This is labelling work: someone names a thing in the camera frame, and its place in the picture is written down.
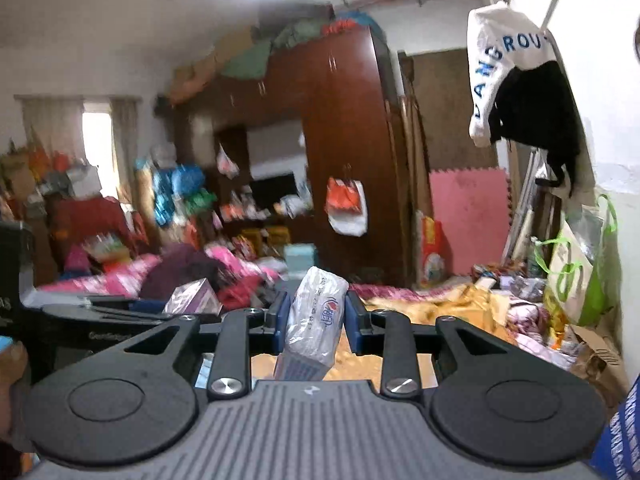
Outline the purple carton box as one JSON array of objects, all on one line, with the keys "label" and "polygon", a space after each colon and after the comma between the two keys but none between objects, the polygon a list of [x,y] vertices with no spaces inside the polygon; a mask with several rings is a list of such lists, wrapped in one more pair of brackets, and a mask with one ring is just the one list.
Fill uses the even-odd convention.
[{"label": "purple carton box", "polygon": [[201,278],[175,288],[163,312],[171,315],[220,315],[222,304],[207,278]]}]

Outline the white tissue pack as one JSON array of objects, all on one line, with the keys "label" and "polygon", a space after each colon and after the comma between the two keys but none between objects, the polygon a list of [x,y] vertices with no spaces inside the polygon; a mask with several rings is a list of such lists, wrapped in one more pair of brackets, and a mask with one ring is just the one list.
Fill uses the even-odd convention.
[{"label": "white tissue pack", "polygon": [[312,266],[293,298],[273,377],[284,382],[318,382],[335,362],[348,283]]}]

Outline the yellow patterned blanket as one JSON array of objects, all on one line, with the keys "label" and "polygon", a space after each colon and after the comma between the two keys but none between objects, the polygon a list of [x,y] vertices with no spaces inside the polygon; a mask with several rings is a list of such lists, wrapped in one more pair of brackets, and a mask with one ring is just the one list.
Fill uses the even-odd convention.
[{"label": "yellow patterned blanket", "polygon": [[[498,299],[487,290],[474,285],[459,285],[449,289],[440,297],[423,297],[419,301],[404,301],[382,297],[367,298],[358,294],[368,311],[387,309],[396,310],[410,318],[411,322],[434,325],[436,318],[452,315],[496,336],[509,344],[515,344],[514,338],[506,330],[506,311],[508,300]],[[355,356],[349,350],[345,333],[341,333],[337,346],[335,363],[326,373],[324,380],[370,379],[375,388],[380,388],[382,359],[378,356]]]}]

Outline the red white hanging bag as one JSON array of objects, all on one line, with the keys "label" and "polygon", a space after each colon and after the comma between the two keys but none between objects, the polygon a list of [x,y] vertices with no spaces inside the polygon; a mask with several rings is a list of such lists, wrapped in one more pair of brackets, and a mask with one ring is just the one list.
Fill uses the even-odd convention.
[{"label": "red white hanging bag", "polygon": [[324,210],[336,234],[362,237],[368,232],[367,200],[360,181],[329,178]]}]

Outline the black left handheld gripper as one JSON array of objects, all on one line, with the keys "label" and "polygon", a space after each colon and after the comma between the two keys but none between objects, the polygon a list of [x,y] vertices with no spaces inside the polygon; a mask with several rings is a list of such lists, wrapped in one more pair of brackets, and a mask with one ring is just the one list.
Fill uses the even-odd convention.
[{"label": "black left handheld gripper", "polygon": [[142,303],[124,297],[35,287],[34,241],[26,223],[1,223],[1,333],[24,344],[34,382],[61,366],[58,349],[96,353],[174,318],[139,312]]}]

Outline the blue plastic bags pile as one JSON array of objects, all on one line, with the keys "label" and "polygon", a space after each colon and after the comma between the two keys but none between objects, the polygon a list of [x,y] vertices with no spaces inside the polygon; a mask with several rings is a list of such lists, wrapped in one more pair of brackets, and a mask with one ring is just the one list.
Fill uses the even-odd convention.
[{"label": "blue plastic bags pile", "polygon": [[153,169],[152,190],[154,220],[163,229],[175,218],[187,219],[209,210],[217,201],[217,195],[205,188],[204,171],[195,165]]}]

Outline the pink foam mat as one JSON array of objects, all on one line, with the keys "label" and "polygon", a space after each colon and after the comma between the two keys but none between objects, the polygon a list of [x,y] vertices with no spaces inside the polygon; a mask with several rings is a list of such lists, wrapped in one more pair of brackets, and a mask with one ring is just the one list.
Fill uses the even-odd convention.
[{"label": "pink foam mat", "polygon": [[510,231],[506,172],[499,167],[433,171],[430,185],[448,271],[468,274],[476,264],[499,262]]}]

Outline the red cabinet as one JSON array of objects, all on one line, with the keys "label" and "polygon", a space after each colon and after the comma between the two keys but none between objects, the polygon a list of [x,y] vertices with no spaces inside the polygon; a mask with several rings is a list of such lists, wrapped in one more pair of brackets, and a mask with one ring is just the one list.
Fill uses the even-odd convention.
[{"label": "red cabinet", "polygon": [[118,200],[96,196],[86,200],[60,198],[47,206],[49,240],[58,270],[67,270],[74,248],[99,235],[114,235],[127,249],[130,259],[139,255],[136,236],[127,226]]}]

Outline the green white shopping bag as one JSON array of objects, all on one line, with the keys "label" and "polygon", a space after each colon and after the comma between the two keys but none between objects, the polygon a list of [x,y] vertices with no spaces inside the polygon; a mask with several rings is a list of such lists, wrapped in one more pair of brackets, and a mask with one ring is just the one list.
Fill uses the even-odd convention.
[{"label": "green white shopping bag", "polygon": [[535,240],[533,255],[546,274],[542,301],[559,326],[596,326],[620,302],[618,221],[610,196],[562,219],[557,237]]}]

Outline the dark wooden wardrobe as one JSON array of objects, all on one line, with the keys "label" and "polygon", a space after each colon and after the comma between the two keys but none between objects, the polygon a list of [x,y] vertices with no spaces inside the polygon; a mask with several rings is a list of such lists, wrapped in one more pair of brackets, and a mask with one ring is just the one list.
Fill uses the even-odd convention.
[{"label": "dark wooden wardrobe", "polygon": [[[265,127],[298,119],[305,133],[314,199],[311,237],[321,263],[344,278],[406,286],[411,281],[406,142],[390,51],[370,28],[357,27],[270,56],[262,80],[217,76],[174,107],[179,162],[201,162],[194,120],[214,131]],[[363,185],[368,230],[337,234],[324,210],[329,180]]]}]

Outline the blue sleeve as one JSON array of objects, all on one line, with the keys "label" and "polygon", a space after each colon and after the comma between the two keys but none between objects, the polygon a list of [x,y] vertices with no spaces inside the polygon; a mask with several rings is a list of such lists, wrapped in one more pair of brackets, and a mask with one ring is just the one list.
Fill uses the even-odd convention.
[{"label": "blue sleeve", "polygon": [[640,478],[639,379],[605,427],[589,465],[603,479]]}]

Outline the window curtain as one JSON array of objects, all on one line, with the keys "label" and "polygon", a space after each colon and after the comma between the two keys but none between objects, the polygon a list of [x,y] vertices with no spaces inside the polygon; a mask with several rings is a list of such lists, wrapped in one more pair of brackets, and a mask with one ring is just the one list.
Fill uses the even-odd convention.
[{"label": "window curtain", "polygon": [[131,205],[139,100],[133,96],[20,96],[29,144],[96,167],[101,193]]}]

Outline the white bag with blue letters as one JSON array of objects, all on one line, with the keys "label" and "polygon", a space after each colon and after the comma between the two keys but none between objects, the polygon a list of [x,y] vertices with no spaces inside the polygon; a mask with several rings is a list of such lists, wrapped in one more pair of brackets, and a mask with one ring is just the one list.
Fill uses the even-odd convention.
[{"label": "white bag with blue letters", "polygon": [[469,13],[466,39],[473,103],[469,135],[478,148],[488,148],[489,113],[506,76],[514,68],[555,62],[556,55],[548,35],[503,1]]}]

